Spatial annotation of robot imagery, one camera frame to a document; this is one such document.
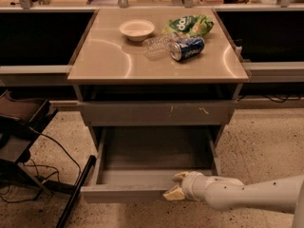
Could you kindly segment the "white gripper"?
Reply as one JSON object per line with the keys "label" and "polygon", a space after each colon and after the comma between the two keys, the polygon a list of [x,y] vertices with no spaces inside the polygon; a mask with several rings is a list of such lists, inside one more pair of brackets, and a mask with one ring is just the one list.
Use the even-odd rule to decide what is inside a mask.
{"label": "white gripper", "polygon": [[163,193],[163,197],[169,201],[205,200],[207,187],[215,181],[215,176],[205,176],[200,172],[180,172],[172,177],[173,182],[181,182],[181,187],[175,185]]}

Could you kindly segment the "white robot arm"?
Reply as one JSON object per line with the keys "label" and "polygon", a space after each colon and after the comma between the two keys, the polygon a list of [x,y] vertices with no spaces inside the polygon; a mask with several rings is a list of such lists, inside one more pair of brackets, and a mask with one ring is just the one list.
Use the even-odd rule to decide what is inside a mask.
{"label": "white robot arm", "polygon": [[163,196],[167,200],[204,200],[219,211],[254,208],[294,215],[292,228],[304,228],[304,176],[245,185],[238,179],[181,172]]}

